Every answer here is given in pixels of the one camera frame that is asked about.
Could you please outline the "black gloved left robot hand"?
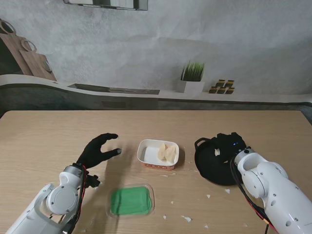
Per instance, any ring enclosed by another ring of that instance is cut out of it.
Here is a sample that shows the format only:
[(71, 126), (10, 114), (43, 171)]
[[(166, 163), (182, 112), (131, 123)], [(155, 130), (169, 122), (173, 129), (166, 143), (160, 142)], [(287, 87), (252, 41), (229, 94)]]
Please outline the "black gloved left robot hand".
[(101, 151), (103, 144), (111, 139), (117, 138), (117, 134), (111, 133), (105, 133), (95, 137), (86, 145), (76, 163), (83, 165), (86, 169), (89, 169), (99, 165), (103, 161), (107, 161), (117, 155), (120, 155), (122, 152), (122, 149), (120, 148), (106, 152)]

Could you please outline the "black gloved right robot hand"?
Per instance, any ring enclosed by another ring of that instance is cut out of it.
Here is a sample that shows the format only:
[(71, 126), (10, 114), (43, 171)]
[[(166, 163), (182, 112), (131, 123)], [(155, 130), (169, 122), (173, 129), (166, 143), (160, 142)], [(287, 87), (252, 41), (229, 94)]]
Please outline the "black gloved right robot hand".
[(218, 149), (220, 152), (217, 158), (221, 163), (230, 161), (247, 147), (243, 138), (236, 132), (232, 132), (229, 135), (219, 133), (216, 137), (213, 137), (211, 141), (214, 148)]

